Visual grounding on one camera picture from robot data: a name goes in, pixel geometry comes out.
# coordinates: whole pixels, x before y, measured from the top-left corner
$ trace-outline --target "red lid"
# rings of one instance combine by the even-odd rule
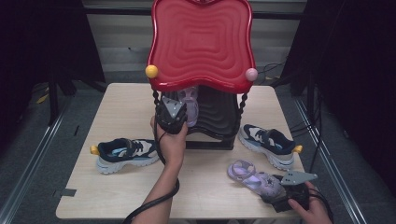
[[[159,73],[150,78],[157,91],[206,85],[243,93],[253,82],[250,47],[251,8],[246,0],[156,0],[152,8],[154,38],[148,64]]]

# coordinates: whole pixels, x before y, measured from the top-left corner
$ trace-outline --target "black and white sneaker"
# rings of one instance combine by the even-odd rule
[[[295,142],[276,129],[265,130],[245,124],[240,128],[238,137],[248,149],[264,153],[268,161],[278,169],[289,170],[294,163],[292,151]]]
[[[118,138],[100,143],[97,154],[96,168],[105,175],[116,173],[126,164],[146,166],[159,159],[154,141],[148,139]]]

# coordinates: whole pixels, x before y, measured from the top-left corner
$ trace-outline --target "wooden panel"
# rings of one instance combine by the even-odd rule
[[[74,197],[62,197],[59,218],[125,218],[146,198],[160,175],[160,161],[146,167],[125,166],[113,175],[96,171],[97,156],[90,146],[119,137],[151,138],[149,120],[154,115],[152,90],[148,84],[111,84],[98,109],[76,166],[67,184],[76,189]],[[247,99],[242,123],[278,129],[291,134],[274,89],[253,86]],[[294,170],[302,171],[298,154]],[[197,150],[185,153],[180,172],[180,191],[175,196],[172,218],[259,218],[297,217],[293,211],[276,213],[250,189],[227,176],[236,160],[252,161],[257,171],[283,175],[263,154],[254,153],[235,140],[234,150]]]

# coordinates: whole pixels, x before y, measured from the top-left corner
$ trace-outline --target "sneaker sole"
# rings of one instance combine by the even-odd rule
[[[103,160],[101,157],[98,157],[96,160],[96,169],[99,171],[99,173],[104,174],[104,175],[111,175],[122,169],[124,165],[131,164],[134,166],[147,166],[151,165],[155,161],[159,159],[158,156],[155,156],[153,158],[147,159],[147,160],[142,160],[142,161],[119,161],[119,162],[109,162]]]
[[[289,155],[276,155],[264,147],[256,147],[249,143],[241,133],[238,133],[238,138],[248,149],[254,152],[263,153],[267,157],[268,161],[279,170],[289,170],[294,163],[293,153],[290,153]]]

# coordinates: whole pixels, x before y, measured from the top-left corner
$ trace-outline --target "pink ball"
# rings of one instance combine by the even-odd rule
[[[245,76],[247,77],[247,80],[249,80],[249,81],[256,80],[258,75],[259,75],[259,73],[257,72],[257,70],[255,68],[249,68],[245,73]]]

